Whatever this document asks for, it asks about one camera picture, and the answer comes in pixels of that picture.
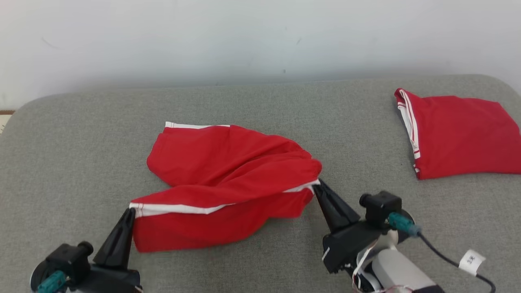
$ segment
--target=black mount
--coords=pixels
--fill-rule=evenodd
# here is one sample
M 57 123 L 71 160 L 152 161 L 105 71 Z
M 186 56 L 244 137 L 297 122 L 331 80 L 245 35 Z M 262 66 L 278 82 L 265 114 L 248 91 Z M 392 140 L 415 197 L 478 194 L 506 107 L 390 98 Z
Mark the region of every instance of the black mount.
M 139 272 L 128 269 L 135 209 L 126 209 L 90 264 L 87 257 L 94 251 L 86 241 L 78 246 L 60 245 L 41 262 L 31 277 L 31 289 L 38 286 L 55 271 L 68 277 L 60 291 L 92 293 L 142 293 Z
M 330 273 L 352 271 L 358 253 L 391 229 L 386 223 L 391 212 L 409 216 L 402 211 L 399 197 L 382 191 L 374 196 L 362 195 L 360 204 L 366 208 L 366 220 L 360 221 L 360 216 L 324 181 L 313 189 L 331 231 L 322 240 L 323 261 Z

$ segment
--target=white label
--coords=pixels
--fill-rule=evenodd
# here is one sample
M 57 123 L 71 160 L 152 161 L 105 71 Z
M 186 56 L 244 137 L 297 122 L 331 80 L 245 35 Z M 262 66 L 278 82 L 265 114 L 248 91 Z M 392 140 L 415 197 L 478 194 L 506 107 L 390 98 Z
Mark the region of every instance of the white label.
M 472 276 L 476 276 L 478 272 L 479 265 L 485 261 L 485 257 L 483 255 L 477 253 L 476 251 L 469 249 L 467 253 L 460 260 L 460 269 L 468 272 Z

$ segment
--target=white trim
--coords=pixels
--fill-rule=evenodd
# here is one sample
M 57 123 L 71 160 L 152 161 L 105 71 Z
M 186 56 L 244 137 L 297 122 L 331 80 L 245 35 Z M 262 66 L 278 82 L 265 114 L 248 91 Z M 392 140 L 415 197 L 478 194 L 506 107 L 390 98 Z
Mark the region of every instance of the white trim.
M 411 143 L 411 146 L 413 147 L 414 159 L 417 159 L 420 157 L 420 147 L 416 117 L 414 116 L 413 106 L 407 93 L 404 90 L 400 90 L 400 95 L 402 96 L 405 103 L 398 102 L 398 109 L 402 114 L 405 128 L 407 129 L 407 133 L 409 134 L 409 141 Z
M 165 122 L 165 128 L 190 128 L 190 129 L 202 129 L 206 127 L 212 127 L 212 126 L 224 126 L 224 127 L 230 127 L 229 125 L 191 125 L 191 124 L 179 124 L 179 123 L 173 123 L 173 122 Z
M 300 186 L 288 189 L 288 190 L 283 191 L 283 192 L 299 192 L 299 191 L 302 191 L 302 190 L 304 190 L 306 188 L 311 189 L 311 191 L 313 191 L 313 187 L 312 187 L 313 185 L 320 185 L 320 180 L 317 179 L 315 181 L 311 181 L 311 182 L 308 182 L 306 184 L 302 184 Z
M 147 216 L 156 216 L 163 215 L 168 213 L 179 213 L 179 214 L 211 214 L 215 211 L 222 209 L 227 205 L 231 204 L 222 204 L 214 207 L 196 207 L 189 206 L 184 204 L 155 204 L 155 203 L 138 203 L 131 202 L 129 208 L 136 209 L 136 218 L 139 217 L 147 217 Z

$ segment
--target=red cloth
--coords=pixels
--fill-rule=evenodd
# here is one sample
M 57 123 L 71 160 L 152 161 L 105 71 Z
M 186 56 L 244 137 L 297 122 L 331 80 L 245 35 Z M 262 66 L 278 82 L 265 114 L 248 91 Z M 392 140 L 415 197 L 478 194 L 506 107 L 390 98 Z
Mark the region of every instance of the red cloth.
M 419 179 L 465 173 L 521 174 L 521 135 L 497 102 L 394 93 Z
M 321 164 L 292 140 L 234 125 L 167 126 L 147 164 L 173 187 L 130 204 L 140 252 L 242 240 L 270 217 L 300 216 L 313 198 Z

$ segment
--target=couch cushion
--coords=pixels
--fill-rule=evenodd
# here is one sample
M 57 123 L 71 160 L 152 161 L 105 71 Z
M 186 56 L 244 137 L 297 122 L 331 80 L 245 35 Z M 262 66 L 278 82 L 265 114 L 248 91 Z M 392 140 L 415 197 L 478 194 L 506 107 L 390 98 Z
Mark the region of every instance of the couch cushion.
M 426 237 L 459 261 L 472 248 L 499 292 L 518 291 L 521 177 L 469 174 L 418 181 L 394 90 L 498 101 L 521 124 L 521 98 L 485 76 L 351 80 L 263 86 L 120 90 L 45 97 L 16 111 L 0 137 L 0 286 L 29 289 L 61 243 L 103 243 L 130 200 L 167 186 L 145 160 L 165 121 L 236 124 L 298 142 L 321 160 L 331 188 L 362 214 L 362 193 L 388 190 Z M 316 200 L 298 219 L 201 250 L 139 254 L 146 292 L 344 292 L 347 274 L 321 263 L 328 232 Z M 419 240 L 399 249 L 449 292 L 488 285 L 444 263 Z

